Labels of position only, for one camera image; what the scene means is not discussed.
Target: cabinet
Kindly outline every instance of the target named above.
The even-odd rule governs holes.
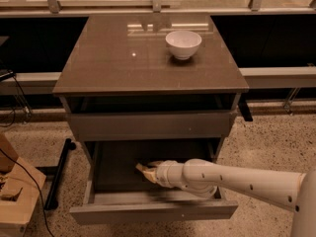
[[[198,52],[178,61],[165,35],[192,30]],[[207,14],[91,16],[53,90],[91,173],[80,224],[229,218],[221,189],[205,200],[147,182],[137,162],[216,161],[248,85]]]

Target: bowl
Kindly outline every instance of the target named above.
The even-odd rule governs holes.
[[[166,35],[166,42],[170,52],[177,59],[186,60],[198,51],[201,37],[191,31],[174,31]]]

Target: cabinet top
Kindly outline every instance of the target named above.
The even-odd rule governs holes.
[[[189,60],[169,52],[166,35],[199,33]],[[91,16],[53,90],[56,96],[246,92],[248,85],[208,14]]]

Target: white robotic arm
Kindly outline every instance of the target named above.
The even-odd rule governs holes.
[[[216,187],[294,212],[291,236],[316,236],[316,171],[307,174],[228,167],[193,159],[156,162],[154,168],[136,166],[153,183],[203,198],[212,198]]]

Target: open drawer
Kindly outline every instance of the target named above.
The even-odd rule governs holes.
[[[83,205],[70,209],[79,224],[228,219],[238,206],[221,189],[212,199],[195,197],[151,184],[135,170],[137,162],[210,160],[209,139],[101,141],[87,148],[94,152]]]
[[[79,141],[228,136],[235,111],[70,115]]]

